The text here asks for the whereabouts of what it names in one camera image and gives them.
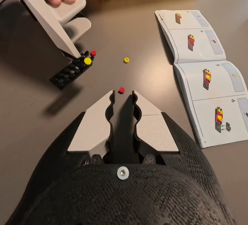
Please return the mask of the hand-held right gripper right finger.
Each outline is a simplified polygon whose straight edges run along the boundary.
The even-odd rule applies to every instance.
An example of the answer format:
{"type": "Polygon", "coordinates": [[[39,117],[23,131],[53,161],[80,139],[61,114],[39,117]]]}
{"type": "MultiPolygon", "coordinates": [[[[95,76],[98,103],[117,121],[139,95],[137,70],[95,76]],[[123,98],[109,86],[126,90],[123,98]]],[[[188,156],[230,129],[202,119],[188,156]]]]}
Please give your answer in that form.
{"type": "Polygon", "coordinates": [[[132,102],[137,120],[134,137],[138,154],[145,158],[148,154],[179,153],[161,110],[135,90],[132,91],[132,102]]]}

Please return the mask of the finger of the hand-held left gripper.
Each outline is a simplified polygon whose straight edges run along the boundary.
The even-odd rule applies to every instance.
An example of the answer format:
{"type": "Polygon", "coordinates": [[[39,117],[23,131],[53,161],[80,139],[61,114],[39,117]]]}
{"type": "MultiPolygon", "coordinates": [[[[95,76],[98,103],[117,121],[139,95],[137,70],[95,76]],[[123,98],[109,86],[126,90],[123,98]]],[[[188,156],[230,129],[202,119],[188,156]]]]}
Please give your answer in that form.
{"type": "MultiPolygon", "coordinates": [[[[68,35],[69,39],[72,41],[73,46],[75,47],[76,51],[79,53],[78,49],[75,46],[75,43],[82,37],[82,35],[87,32],[91,28],[91,22],[89,19],[85,17],[77,17],[75,19],[72,19],[71,21],[67,22],[62,26],[65,33],[68,35]]],[[[68,53],[62,49],[60,49],[62,54],[71,59],[79,59],[81,58],[81,54],[79,57],[76,57],[72,55],[71,53],[68,53]]]]}
{"type": "Polygon", "coordinates": [[[86,0],[76,0],[75,3],[69,5],[61,3],[57,8],[45,2],[44,8],[44,19],[45,21],[39,21],[43,29],[49,35],[54,44],[59,48],[72,55],[79,57],[80,54],[76,51],[72,41],[65,33],[62,26],[67,22],[75,19],[76,15],[84,9],[86,6],[86,0]]]}

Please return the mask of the black lego plate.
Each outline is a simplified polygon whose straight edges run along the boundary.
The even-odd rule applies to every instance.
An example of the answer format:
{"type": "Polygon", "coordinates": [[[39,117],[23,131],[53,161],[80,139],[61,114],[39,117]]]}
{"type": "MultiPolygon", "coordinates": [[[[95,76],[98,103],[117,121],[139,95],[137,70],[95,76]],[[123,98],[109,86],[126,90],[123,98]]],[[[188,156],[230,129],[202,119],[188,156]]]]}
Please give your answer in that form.
{"type": "Polygon", "coordinates": [[[89,51],[85,53],[81,53],[81,58],[71,60],[71,62],[61,69],[57,74],[49,79],[49,81],[56,86],[58,89],[63,90],[69,84],[74,82],[77,78],[79,78],[86,70],[88,70],[91,66],[86,66],[84,64],[84,58],[89,57],[94,61],[94,58],[89,51]]]}

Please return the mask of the lego instruction booklet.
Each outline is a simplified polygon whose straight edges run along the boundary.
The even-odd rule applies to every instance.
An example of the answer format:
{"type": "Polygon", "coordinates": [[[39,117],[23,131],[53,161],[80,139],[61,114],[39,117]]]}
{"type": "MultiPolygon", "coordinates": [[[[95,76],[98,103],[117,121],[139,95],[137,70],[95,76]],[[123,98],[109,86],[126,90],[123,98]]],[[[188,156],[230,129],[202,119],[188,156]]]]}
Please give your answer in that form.
{"type": "Polygon", "coordinates": [[[199,10],[156,10],[155,15],[201,148],[247,140],[247,88],[212,26],[199,10]]]}

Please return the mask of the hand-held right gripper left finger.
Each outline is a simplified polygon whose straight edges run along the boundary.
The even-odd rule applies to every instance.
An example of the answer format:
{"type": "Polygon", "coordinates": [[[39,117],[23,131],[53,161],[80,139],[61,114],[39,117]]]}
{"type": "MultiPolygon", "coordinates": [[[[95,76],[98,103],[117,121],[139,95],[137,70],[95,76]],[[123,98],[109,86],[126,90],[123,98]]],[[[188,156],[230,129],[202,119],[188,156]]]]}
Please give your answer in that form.
{"type": "Polygon", "coordinates": [[[103,158],[110,151],[109,141],[113,134],[110,118],[114,103],[115,90],[111,90],[86,110],[68,153],[86,153],[89,157],[96,154],[103,158]]]}

